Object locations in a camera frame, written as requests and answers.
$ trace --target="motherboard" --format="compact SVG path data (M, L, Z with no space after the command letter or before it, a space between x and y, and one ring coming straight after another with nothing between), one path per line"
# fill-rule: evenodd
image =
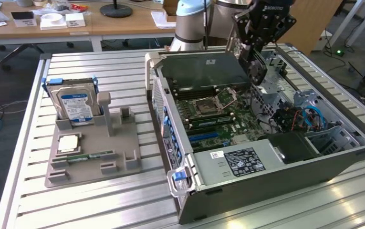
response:
M246 93L233 86L179 92L175 104L194 152L257 141L265 135Z

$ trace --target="metal slats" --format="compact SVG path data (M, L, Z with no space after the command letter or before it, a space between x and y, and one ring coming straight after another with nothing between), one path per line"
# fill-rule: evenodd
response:
M149 114L143 77L143 51L54 54L48 77L95 74L99 91L110 92L110 111L131 106L145 172L70 187L44 187L46 161L54 133L55 108L44 93L31 128L27 166L22 171L15 228L352 228L365 226L365 161L356 163L332 181L233 210L199 222L179 225L169 194L154 126ZM302 55L292 53L312 76L365 122L365 107L333 84ZM309 89L297 72L288 77Z

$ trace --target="blue pcie slot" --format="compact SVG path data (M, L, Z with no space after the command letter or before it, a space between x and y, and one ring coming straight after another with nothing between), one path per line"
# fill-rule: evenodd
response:
M201 140L214 138L214 137L218 137L218 136L219 136L218 133L213 132L213 133L209 133L209 134L205 134L205 135L190 137L190 142L201 141Z

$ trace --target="hard drive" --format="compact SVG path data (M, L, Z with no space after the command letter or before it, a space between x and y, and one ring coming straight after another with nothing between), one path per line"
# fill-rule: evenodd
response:
M87 125L101 115L97 102L97 79L51 79L44 85L58 119L68 119L73 126Z

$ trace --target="office chair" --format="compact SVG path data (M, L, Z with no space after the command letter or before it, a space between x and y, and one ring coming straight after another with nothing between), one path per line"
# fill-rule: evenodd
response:
M67 47L74 48L74 43L67 42ZM8 53L7 56L0 60L0 67L4 71L11 70L11 66L6 64L6 62L12 59L19 53L22 53L23 50L27 48L35 49L40 54L43 54L43 50L38 47L38 44L22 44L11 53ZM6 50L6 46L0 45L0 51Z

